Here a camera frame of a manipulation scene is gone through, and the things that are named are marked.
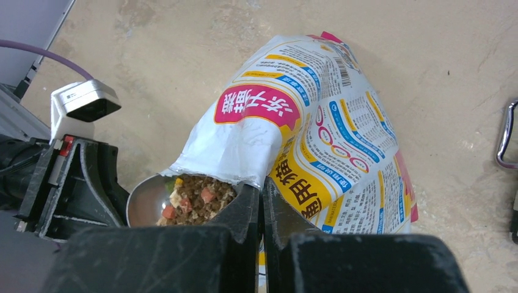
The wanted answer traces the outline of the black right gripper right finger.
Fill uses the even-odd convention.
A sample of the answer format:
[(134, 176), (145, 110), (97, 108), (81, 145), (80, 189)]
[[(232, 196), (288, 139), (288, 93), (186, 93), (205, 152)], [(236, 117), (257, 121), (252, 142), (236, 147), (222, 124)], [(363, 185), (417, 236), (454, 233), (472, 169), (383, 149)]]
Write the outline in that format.
[(456, 258), (424, 234), (327, 234), (264, 183), (266, 292), (468, 292)]

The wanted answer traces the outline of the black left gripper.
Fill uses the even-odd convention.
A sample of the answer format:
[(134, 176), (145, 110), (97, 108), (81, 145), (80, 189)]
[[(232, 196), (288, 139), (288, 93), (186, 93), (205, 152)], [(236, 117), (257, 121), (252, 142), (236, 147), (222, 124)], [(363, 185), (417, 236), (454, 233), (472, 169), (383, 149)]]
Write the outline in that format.
[[(118, 183), (117, 147), (65, 136), (35, 234), (67, 241), (86, 228), (125, 227), (129, 193)], [(48, 141), (1, 136), (1, 211), (18, 214)]]

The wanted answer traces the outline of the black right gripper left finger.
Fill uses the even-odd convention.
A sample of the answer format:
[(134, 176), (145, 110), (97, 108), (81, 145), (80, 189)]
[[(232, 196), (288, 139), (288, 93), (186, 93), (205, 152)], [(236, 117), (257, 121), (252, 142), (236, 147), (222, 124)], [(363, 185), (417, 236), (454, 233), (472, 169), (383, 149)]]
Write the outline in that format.
[(43, 292), (257, 292), (260, 191), (245, 185), (204, 225), (89, 228), (58, 254)]

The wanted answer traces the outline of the metal food scoop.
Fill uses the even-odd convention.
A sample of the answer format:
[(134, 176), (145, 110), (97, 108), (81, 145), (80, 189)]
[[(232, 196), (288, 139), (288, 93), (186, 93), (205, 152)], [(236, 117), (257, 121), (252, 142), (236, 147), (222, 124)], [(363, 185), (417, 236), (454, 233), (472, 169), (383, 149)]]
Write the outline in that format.
[(231, 184), (205, 175), (155, 175), (132, 191), (126, 218), (132, 228), (203, 225), (237, 195)]

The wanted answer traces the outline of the cat food bag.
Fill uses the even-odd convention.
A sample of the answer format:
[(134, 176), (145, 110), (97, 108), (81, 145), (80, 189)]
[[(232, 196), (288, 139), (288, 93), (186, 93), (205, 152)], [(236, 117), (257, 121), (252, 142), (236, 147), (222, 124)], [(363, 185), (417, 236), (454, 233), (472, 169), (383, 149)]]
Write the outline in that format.
[(164, 175), (264, 188), (329, 234), (408, 233), (418, 219), (393, 126), (336, 36), (278, 35), (233, 75)]

